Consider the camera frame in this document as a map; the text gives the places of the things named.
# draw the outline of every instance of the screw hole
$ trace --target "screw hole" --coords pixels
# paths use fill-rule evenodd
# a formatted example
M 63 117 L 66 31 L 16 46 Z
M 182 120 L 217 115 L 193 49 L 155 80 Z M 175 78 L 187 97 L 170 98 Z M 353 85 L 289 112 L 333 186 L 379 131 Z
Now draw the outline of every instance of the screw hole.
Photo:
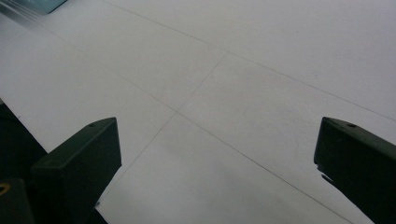
M 7 191 L 9 191 L 10 188 L 11 186 L 7 183 L 0 184 L 0 196 L 7 193 Z

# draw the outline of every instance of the white floor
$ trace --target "white floor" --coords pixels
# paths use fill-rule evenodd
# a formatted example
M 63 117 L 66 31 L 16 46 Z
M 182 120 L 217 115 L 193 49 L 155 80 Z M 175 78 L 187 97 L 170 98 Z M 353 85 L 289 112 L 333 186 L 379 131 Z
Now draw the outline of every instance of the white floor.
M 24 25 L 0 14 L 0 98 L 47 151 L 117 117 L 123 166 L 98 206 L 111 224 L 372 223 L 313 156 L 324 116 L 396 144 L 395 11 L 69 0 Z

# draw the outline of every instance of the white surface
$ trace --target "white surface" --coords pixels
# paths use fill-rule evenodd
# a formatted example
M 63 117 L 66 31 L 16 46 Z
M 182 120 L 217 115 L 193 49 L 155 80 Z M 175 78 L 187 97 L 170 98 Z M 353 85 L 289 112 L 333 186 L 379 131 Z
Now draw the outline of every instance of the white surface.
M 110 223 L 347 223 L 175 115 L 101 203 Z
M 0 98 L 47 151 L 117 117 L 110 223 L 371 223 L 313 153 L 323 116 L 396 143 L 393 2 L 107 2 L 0 15 Z

